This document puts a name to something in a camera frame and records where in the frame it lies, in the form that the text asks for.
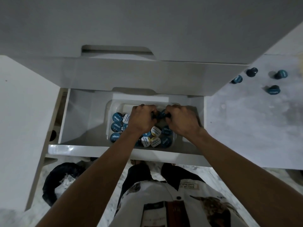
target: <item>marble floor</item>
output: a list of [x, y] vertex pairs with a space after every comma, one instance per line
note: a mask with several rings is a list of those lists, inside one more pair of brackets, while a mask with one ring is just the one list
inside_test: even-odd
[[[50, 165], [44, 166], [40, 174], [38, 187], [35, 193], [34, 201], [31, 209], [26, 212], [17, 212], [12, 210], [0, 209], [0, 226], [4, 227], [23, 227], [23, 226], [35, 226], [38, 221], [43, 217], [43, 215], [48, 211], [49, 206], [42, 199], [42, 187], [45, 181], [45, 178], [49, 172], [55, 168], [57, 165], [62, 164], [63, 162], [78, 162], [80, 159], [78, 157], [70, 156], [61, 156], [58, 159], [58, 162], [52, 163]], [[162, 176], [159, 174], [162, 163], [153, 163], [148, 162], [148, 165], [151, 169], [151, 174], [153, 179], [163, 180]], [[215, 190], [221, 192], [238, 210], [239, 214], [243, 217], [249, 227], [258, 226], [250, 214], [246, 211], [244, 206], [238, 201], [238, 199], [230, 192], [225, 183], [220, 179], [217, 173], [213, 168], [209, 167], [200, 167], [200, 166], [188, 166], [188, 165], [179, 165], [190, 172], [198, 174], [207, 184], [209, 184]], [[112, 194], [112, 197], [106, 207], [106, 210], [98, 224], [98, 227], [107, 227], [112, 221], [115, 210], [117, 207], [117, 202], [121, 192], [121, 187], [124, 182], [124, 179], [127, 176], [127, 171], [131, 167], [130, 161], [127, 163], [123, 173], [119, 179], [119, 182]], [[284, 169], [275, 169], [275, 168], [266, 168], [268, 172], [278, 177], [285, 183], [292, 186], [295, 190], [303, 194], [303, 186], [298, 185], [290, 177], [290, 172]]]

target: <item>person's left hand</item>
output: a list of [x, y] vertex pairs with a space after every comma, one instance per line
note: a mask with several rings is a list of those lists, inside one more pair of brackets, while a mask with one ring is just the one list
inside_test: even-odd
[[134, 106], [129, 118], [127, 131], [137, 133], [139, 136], [148, 133], [157, 123], [157, 119], [152, 119], [151, 112], [157, 114], [155, 105], [141, 104], [140, 106]]

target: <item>shirt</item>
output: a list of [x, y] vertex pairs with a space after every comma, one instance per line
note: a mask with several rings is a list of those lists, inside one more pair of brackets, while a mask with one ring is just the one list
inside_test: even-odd
[[121, 198], [110, 227], [247, 226], [237, 210], [204, 182], [183, 179], [178, 191], [166, 182], [141, 181]]

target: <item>forearm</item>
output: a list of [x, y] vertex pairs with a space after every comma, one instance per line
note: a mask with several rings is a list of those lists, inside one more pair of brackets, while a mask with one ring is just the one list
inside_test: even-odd
[[125, 131], [56, 201], [37, 226], [96, 226], [139, 134]]
[[259, 225], [295, 226], [303, 222], [303, 196], [293, 188], [208, 134], [190, 141]]

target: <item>plastic container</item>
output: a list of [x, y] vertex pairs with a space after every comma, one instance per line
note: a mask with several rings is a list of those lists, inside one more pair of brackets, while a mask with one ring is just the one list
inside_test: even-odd
[[[138, 106], [138, 105], [141, 105], [141, 104], [154, 104], [154, 105], [156, 105], [158, 111], [162, 111], [166, 108], [167, 105], [173, 105], [173, 104], [176, 104], [176, 103], [146, 102], [146, 101], [138, 101], [138, 100], [121, 100], [121, 99], [115, 100], [115, 99], [113, 99], [111, 107], [110, 107], [109, 112], [108, 112], [108, 120], [107, 120], [106, 135], [107, 135], [108, 142], [111, 143], [110, 137], [111, 137], [112, 133], [114, 133], [111, 130], [111, 124], [114, 122], [112, 120], [113, 114], [116, 113], [116, 112], [119, 112], [123, 115], [125, 113], [130, 114], [131, 111], [132, 111], [132, 108], [134, 106]], [[161, 119], [158, 123], [156, 123], [156, 126], [160, 127], [161, 129], [166, 125], [167, 125], [167, 123], [166, 123], [165, 119]], [[159, 136], [159, 138], [162, 138], [164, 136], [167, 137], [167, 135], [161, 134]], [[175, 140], [176, 140], [176, 134], [173, 132], [172, 135], [170, 135], [169, 137], [172, 140], [172, 145], [171, 146], [173, 146], [174, 143], [175, 143]], [[152, 147], [151, 145], [149, 147], [136, 146], [135, 148], [138, 148], [138, 149], [164, 149], [161, 145], [158, 145], [156, 147]]]

